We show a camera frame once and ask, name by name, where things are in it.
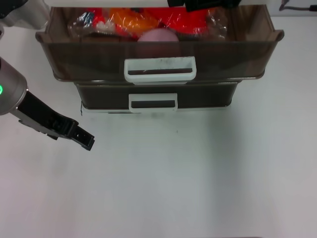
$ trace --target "drawer handle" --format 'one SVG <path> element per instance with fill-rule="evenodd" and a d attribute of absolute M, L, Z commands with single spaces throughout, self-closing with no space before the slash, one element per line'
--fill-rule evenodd
<path fill-rule="evenodd" d="M 126 59 L 124 77 L 136 85 L 185 84 L 196 77 L 195 57 Z"/>
<path fill-rule="evenodd" d="M 177 111 L 177 93 L 129 94 L 132 113 L 160 113 Z"/>

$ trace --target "pink object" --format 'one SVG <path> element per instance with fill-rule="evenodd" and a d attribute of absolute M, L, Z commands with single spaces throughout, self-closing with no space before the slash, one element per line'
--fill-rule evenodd
<path fill-rule="evenodd" d="M 164 28 L 157 28 L 144 33 L 138 42 L 144 41 L 178 41 L 175 33 Z"/>

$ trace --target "bottom drawer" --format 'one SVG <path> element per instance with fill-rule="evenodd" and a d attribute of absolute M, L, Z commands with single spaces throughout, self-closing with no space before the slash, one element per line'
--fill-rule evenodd
<path fill-rule="evenodd" d="M 76 83 L 75 85 L 83 106 L 89 110 L 158 112 L 160 109 L 161 111 L 164 111 L 164 109 L 176 111 L 177 109 L 226 107 L 230 105 L 238 83 L 157 86 L 113 86 Z M 136 105 L 134 111 L 131 110 L 133 105 Z"/>

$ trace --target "white table surface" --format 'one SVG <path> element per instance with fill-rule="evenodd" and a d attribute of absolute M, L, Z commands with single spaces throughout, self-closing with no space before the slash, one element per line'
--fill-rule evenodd
<path fill-rule="evenodd" d="M 80 116 L 32 30 L 0 56 L 96 137 L 91 152 L 0 117 L 2 238 L 317 237 L 317 18 L 285 30 L 260 80 L 226 110 Z"/>

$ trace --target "plastic drawer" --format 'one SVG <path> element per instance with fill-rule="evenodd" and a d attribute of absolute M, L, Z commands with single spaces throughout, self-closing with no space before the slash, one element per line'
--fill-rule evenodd
<path fill-rule="evenodd" d="M 92 85 L 75 84 L 83 106 L 89 110 L 106 110 L 111 112 L 129 112 L 131 109 L 131 95 L 149 95 L 148 100 L 142 100 L 139 109 L 155 112 L 151 108 L 194 109 L 226 107 L 230 105 L 238 82 L 213 83 L 213 84 L 186 84 L 186 85 Z"/>
<path fill-rule="evenodd" d="M 51 20 L 37 40 L 56 79 L 67 82 L 98 81 L 128 84 L 126 59 L 194 57 L 193 82 L 229 82 L 260 78 L 284 32 L 275 30 L 265 5 L 227 9 L 225 41 L 131 42 L 118 37 L 70 38 L 67 22 L 77 8 L 52 7 Z"/>

